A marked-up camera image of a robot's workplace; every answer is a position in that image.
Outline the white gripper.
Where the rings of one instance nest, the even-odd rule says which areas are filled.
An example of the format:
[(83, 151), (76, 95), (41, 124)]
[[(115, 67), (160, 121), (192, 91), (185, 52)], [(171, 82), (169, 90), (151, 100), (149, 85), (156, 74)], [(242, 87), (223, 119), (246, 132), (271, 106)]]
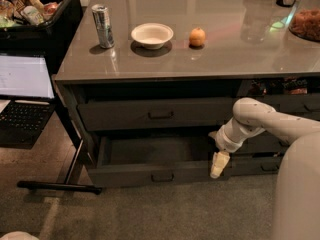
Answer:
[(240, 138), (239, 140), (234, 140), (231, 137), (228, 137), (224, 126), (218, 131), (210, 132), (208, 136), (215, 140), (216, 147), (219, 150), (219, 152), (213, 154), (210, 170), (210, 177), (217, 179), (221, 176), (230, 160), (229, 153), (236, 152), (243, 145), (244, 139)]

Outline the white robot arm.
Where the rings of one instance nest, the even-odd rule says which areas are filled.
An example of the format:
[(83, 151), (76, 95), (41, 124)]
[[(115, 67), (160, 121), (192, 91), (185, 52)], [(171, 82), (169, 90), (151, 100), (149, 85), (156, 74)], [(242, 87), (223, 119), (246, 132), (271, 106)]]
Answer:
[(320, 122), (276, 111), (249, 97), (209, 136), (215, 141), (210, 176), (220, 177), (230, 155), (267, 132), (286, 145), (277, 174), (271, 240), (320, 240)]

